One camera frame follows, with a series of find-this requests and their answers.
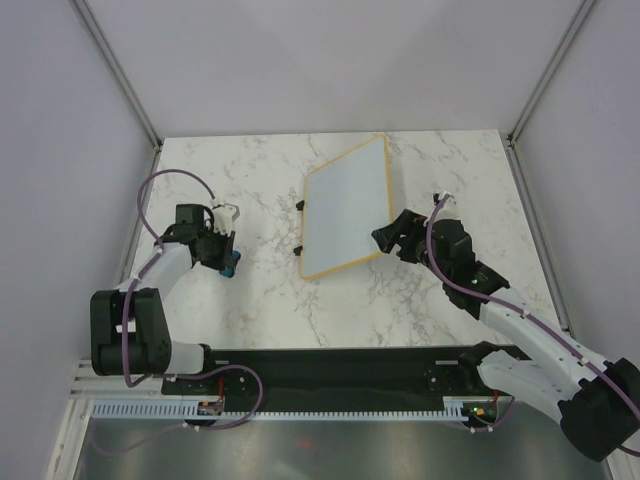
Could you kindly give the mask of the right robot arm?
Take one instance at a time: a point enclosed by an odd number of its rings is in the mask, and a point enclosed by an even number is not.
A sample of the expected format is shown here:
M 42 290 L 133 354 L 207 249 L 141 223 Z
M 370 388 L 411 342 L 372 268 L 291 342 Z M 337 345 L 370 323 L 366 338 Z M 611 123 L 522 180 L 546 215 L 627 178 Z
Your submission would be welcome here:
M 602 461 L 639 431 L 639 369 L 611 361 L 542 320 L 509 282 L 477 259 L 471 236 L 455 218 L 403 211 L 372 237 L 383 253 L 421 264 L 449 301 L 498 331 L 524 354 L 518 360 L 483 343 L 457 370 L 469 394 L 486 388 L 511 395 L 556 422 L 585 457 Z

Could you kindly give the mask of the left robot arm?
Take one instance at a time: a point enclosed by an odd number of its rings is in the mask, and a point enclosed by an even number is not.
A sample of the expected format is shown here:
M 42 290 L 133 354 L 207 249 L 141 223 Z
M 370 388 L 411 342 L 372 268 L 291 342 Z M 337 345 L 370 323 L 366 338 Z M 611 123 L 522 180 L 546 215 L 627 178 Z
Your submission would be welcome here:
M 177 282 L 200 265 L 231 278 L 241 254 L 234 249 L 239 208 L 179 204 L 175 220 L 143 266 L 90 300 L 91 364 L 99 376 L 184 375 L 186 385 L 207 394 L 218 385 L 206 346 L 171 339 L 163 301 Z

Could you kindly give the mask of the blue whiteboard eraser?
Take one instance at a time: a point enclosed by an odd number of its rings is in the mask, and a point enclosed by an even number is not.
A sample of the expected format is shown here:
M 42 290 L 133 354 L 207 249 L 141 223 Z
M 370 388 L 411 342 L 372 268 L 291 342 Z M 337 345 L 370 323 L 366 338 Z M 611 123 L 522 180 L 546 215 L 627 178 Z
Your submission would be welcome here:
M 225 278 L 233 278 L 236 273 L 236 268 L 241 259 L 241 253 L 234 250 L 231 255 L 231 265 L 219 271 L 219 274 Z

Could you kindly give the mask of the yellow framed whiteboard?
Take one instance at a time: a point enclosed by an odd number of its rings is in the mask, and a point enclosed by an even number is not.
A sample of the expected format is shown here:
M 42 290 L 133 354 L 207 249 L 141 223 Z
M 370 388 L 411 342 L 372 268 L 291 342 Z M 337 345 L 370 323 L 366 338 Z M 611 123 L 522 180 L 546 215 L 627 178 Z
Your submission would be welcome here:
M 380 256 L 372 232 L 394 220 L 387 136 L 376 135 L 306 175 L 299 211 L 302 279 Z

